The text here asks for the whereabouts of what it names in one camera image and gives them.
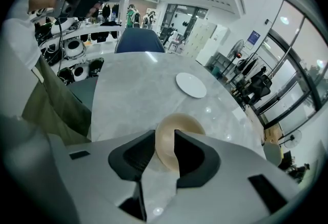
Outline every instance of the olive green cloth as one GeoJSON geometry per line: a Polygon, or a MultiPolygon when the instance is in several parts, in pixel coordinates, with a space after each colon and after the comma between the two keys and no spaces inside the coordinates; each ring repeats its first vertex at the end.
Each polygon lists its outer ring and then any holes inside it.
{"type": "Polygon", "coordinates": [[[87,135],[91,111],[56,76],[43,56],[35,67],[44,82],[35,86],[22,117],[47,133],[60,136],[66,146],[90,142],[87,135]]]}

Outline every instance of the blue sign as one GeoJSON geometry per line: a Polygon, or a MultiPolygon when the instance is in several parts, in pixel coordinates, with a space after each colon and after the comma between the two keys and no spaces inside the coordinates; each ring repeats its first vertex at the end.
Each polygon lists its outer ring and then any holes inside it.
{"type": "Polygon", "coordinates": [[[255,45],[259,38],[260,35],[257,32],[253,31],[250,37],[248,37],[247,41],[249,41],[252,45],[255,45]]]}

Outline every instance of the white plate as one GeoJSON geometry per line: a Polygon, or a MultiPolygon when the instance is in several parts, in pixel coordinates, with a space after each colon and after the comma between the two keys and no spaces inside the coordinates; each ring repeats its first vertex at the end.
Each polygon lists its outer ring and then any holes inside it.
{"type": "Polygon", "coordinates": [[[206,87],[196,76],[188,73],[179,73],[176,82],[183,92],[195,97],[203,98],[206,96],[206,87]]]}

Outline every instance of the white cabinet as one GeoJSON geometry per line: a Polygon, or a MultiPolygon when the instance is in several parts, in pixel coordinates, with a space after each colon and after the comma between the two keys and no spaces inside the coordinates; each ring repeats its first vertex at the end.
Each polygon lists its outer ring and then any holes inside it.
{"type": "Polygon", "coordinates": [[[196,61],[202,66],[207,66],[212,62],[212,57],[216,54],[219,47],[224,44],[230,35],[230,29],[222,25],[218,25],[211,38],[207,40],[204,47],[196,57],[196,61]]]}
{"type": "Polygon", "coordinates": [[[212,36],[215,28],[216,24],[198,18],[181,55],[196,59],[207,40],[212,36]]]}

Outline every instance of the window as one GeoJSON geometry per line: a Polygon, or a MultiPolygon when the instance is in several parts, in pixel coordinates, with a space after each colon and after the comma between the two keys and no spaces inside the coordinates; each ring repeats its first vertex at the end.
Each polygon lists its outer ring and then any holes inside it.
{"type": "Polygon", "coordinates": [[[163,18],[161,29],[168,28],[172,24],[180,35],[187,38],[198,18],[204,19],[207,9],[187,5],[169,4],[163,18]]]}
{"type": "Polygon", "coordinates": [[[321,76],[316,83],[316,88],[322,103],[328,100],[328,72],[321,76]]]}
{"type": "Polygon", "coordinates": [[[290,3],[284,1],[272,29],[290,45],[300,30],[302,20],[303,14],[290,3]]]}
{"type": "Polygon", "coordinates": [[[313,99],[308,96],[293,112],[279,122],[284,135],[297,129],[315,113],[313,99]]]}
{"type": "Polygon", "coordinates": [[[328,46],[308,19],[304,20],[293,49],[301,60],[302,68],[316,81],[327,64],[328,46]]]}

